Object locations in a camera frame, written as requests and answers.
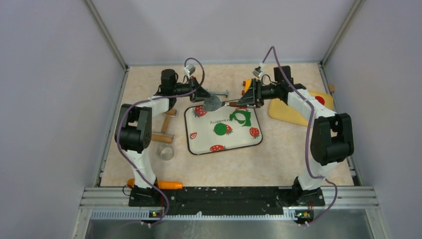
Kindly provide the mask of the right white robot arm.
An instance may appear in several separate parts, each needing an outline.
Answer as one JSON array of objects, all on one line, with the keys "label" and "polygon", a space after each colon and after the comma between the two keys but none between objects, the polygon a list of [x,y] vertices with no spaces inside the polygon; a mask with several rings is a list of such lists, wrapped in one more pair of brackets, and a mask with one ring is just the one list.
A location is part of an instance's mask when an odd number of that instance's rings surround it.
[{"label": "right white robot arm", "polygon": [[308,120],[306,133],[306,169],[295,178],[284,204],[305,205],[319,198],[320,187],[328,174],[354,152],[352,120],[347,113],[336,113],[312,96],[305,86],[295,84],[289,66],[275,67],[275,82],[263,84],[260,67],[255,78],[243,82],[237,105],[259,108],[265,100],[279,99]]}]

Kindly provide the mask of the white strawberry tray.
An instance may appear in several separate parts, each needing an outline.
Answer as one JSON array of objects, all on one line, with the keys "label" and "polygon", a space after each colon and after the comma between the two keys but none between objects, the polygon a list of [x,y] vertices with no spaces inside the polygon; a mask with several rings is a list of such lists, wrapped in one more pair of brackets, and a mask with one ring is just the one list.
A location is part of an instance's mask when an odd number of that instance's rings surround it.
[{"label": "white strawberry tray", "polygon": [[207,112],[192,106],[184,112],[188,151],[210,154],[259,145],[263,133],[254,109],[224,106]]}]

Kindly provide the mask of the green dough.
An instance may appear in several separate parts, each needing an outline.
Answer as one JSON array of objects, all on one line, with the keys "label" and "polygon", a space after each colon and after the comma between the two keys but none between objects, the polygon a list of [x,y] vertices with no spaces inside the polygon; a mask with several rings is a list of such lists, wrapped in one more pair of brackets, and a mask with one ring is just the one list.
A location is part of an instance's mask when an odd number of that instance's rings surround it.
[{"label": "green dough", "polygon": [[229,120],[236,121],[241,126],[252,126],[251,117],[252,114],[249,111],[235,110],[229,115]]}]

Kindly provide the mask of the wooden handled scraper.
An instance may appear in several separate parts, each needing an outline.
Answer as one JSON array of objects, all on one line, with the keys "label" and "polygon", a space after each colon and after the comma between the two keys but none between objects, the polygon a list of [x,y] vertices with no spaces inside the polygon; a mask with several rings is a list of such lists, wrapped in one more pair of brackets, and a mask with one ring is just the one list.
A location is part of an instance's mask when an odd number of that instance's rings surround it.
[{"label": "wooden handled scraper", "polygon": [[203,110],[207,112],[214,112],[225,106],[235,107],[235,108],[236,107],[241,107],[241,108],[255,108],[256,107],[256,105],[244,103],[240,99],[223,102],[217,95],[211,95],[210,97],[205,98],[203,102]]}]

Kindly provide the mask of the round green dough wrapper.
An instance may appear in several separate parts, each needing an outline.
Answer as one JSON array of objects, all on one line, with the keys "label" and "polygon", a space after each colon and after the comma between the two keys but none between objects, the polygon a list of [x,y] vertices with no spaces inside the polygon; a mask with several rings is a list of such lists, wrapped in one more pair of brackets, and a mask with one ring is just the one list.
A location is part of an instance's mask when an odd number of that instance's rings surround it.
[{"label": "round green dough wrapper", "polygon": [[217,123],[213,129],[216,135],[222,136],[225,135],[227,132],[227,126],[223,123]]}]

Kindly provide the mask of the wooden rolling pin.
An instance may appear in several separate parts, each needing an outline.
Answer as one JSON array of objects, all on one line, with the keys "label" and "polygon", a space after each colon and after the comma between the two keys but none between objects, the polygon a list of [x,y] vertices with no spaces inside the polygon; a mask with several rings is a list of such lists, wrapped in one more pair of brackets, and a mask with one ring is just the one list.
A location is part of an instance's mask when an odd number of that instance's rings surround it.
[{"label": "wooden rolling pin", "polygon": [[154,131],[152,133],[151,140],[154,142],[172,144],[174,135],[167,133],[167,131],[168,131],[171,119],[177,116],[177,110],[172,109],[172,110],[162,113],[162,115],[164,117],[164,121],[161,126],[161,129],[160,131]]}]

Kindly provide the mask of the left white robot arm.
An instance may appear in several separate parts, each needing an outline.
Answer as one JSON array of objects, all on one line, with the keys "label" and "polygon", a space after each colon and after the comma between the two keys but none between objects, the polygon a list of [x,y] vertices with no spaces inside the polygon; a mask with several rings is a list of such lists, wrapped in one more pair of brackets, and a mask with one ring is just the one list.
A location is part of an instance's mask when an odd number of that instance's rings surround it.
[{"label": "left white robot arm", "polygon": [[161,71],[161,84],[157,92],[146,100],[123,104],[116,123],[114,139],[118,151],[131,165],[134,172],[134,188],[142,189],[141,200],[148,206],[159,201],[157,177],[152,170],[148,147],[152,141],[152,120],[155,116],[171,110],[177,98],[193,97],[202,87],[205,71],[198,82],[192,73],[184,76],[186,83],[178,82],[173,69]]}]

